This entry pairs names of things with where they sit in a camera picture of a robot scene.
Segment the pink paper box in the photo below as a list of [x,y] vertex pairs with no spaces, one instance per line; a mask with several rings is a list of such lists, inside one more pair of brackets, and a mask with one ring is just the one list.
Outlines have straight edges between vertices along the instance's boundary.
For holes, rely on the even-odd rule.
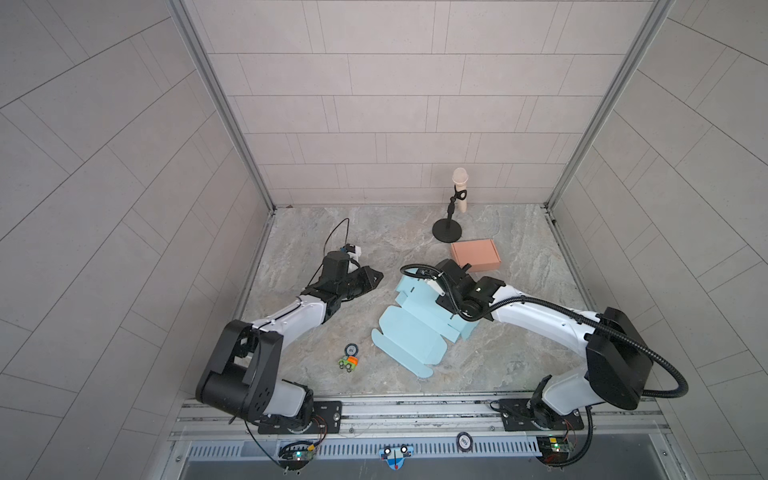
[[502,261],[492,239],[459,241],[450,245],[453,260],[459,267],[469,265],[469,272],[498,270]]

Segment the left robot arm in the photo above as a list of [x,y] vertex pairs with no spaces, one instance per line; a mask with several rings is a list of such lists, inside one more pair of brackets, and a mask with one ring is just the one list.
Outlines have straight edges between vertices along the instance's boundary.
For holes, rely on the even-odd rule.
[[377,288],[383,274],[362,266],[360,254],[351,244],[327,253],[319,279],[290,305],[254,323],[230,321],[203,369],[195,399],[248,423],[292,430],[309,426],[313,391],[278,378],[282,351],[326,323],[343,303]]

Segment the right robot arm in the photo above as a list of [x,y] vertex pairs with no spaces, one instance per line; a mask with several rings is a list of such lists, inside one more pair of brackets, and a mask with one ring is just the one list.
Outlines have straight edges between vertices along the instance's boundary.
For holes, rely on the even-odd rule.
[[571,370],[547,375],[537,385],[529,409],[539,423],[599,404],[634,410],[650,395],[646,382],[659,361],[622,311],[567,308],[527,295],[499,279],[484,276],[475,280],[467,267],[450,259],[438,263],[428,278],[439,285],[442,306],[461,319],[520,327],[580,358]]

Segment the light blue cardboard box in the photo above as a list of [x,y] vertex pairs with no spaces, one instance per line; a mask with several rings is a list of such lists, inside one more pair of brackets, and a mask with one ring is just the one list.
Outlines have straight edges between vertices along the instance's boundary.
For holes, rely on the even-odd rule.
[[440,306],[441,295],[429,281],[404,276],[396,292],[396,304],[380,317],[372,341],[417,377],[429,378],[448,344],[469,339],[476,325]]

